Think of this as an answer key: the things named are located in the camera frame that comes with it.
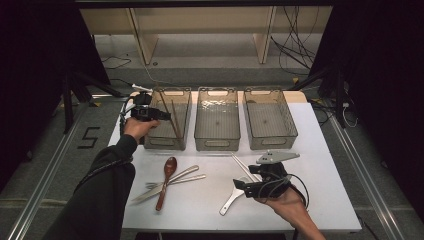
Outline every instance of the clear plastic bin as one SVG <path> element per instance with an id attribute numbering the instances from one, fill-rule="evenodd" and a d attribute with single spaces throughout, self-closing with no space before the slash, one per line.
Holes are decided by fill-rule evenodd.
<path id="1" fill-rule="evenodd" d="M 200 87 L 194 132 L 197 151 L 237 151 L 238 95 L 233 87 Z"/>
<path id="2" fill-rule="evenodd" d="M 290 149 L 293 146 L 298 133 L 280 87 L 247 87 L 243 108 L 250 149 Z"/>
<path id="3" fill-rule="evenodd" d="M 175 130 L 171 121 L 161 121 L 158 127 L 149 130 L 145 137 L 144 148 L 183 151 L 186 148 L 191 114 L 191 90 L 178 87 L 155 89 L 152 93 L 150 107 L 166 112 L 164 102 L 171 113 Z"/>

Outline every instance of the cutlery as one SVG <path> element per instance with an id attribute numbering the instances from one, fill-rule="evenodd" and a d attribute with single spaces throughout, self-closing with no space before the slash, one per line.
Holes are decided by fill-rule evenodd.
<path id="1" fill-rule="evenodd" d="M 182 176 L 185 176 L 185 175 L 187 175 L 189 173 L 192 173 L 194 171 L 197 171 L 197 170 L 199 170 L 199 166 L 198 165 L 191 166 L 191 167 L 187 168 L 186 170 L 182 171 L 181 173 L 175 175 L 171 179 L 169 179 L 169 182 L 171 183 L 171 182 L 177 180 L 178 178 L 180 178 Z M 159 192 L 161 192 L 162 187 L 163 187 L 163 185 L 159 185 L 159 186 L 153 188 L 152 190 L 149 190 L 149 191 L 143 193 L 142 195 L 134 198 L 131 201 L 136 202 L 136 203 L 140 203 L 140 202 L 142 202 L 142 201 L 144 201 L 144 200 L 146 200 L 146 199 L 148 199 L 148 198 L 150 198 L 150 197 L 158 194 Z"/>
<path id="2" fill-rule="evenodd" d="M 199 180 L 199 179 L 203 179 L 206 177 L 206 174 L 200 174 L 200 175 L 196 175 L 193 177 L 188 177 L 188 178 L 183 178 L 183 179 L 179 179 L 179 180 L 175 180 L 172 181 L 169 180 L 168 185 L 173 185 L 173 184 L 177 184 L 177 183 L 183 183 L 183 182 L 189 182 L 189 181 L 194 181 L 194 180 Z M 146 188 L 148 189 L 153 189 L 157 186 L 161 186 L 162 187 L 163 182 L 151 182 L 151 183 L 146 183 Z"/>
<path id="3" fill-rule="evenodd" d="M 174 174 L 175 170 L 177 170 L 177 159 L 170 157 L 166 160 L 165 166 L 163 167 L 165 181 L 163 182 L 162 191 L 160 192 L 159 199 L 156 204 L 156 211 L 160 211 L 162 209 L 163 201 L 165 200 L 166 187 L 168 186 L 169 179 L 172 174 Z"/>
<path id="4" fill-rule="evenodd" d="M 243 181 L 245 183 L 251 182 L 250 179 L 247 177 L 240 177 L 238 180 Z M 244 194 L 243 190 L 237 189 L 235 186 L 233 187 L 233 192 L 231 193 L 230 198 L 227 200 L 227 202 L 222 206 L 221 210 L 219 210 L 219 213 L 224 216 L 225 213 L 227 213 L 228 209 L 230 208 L 231 204 L 236 200 L 238 197 Z"/>

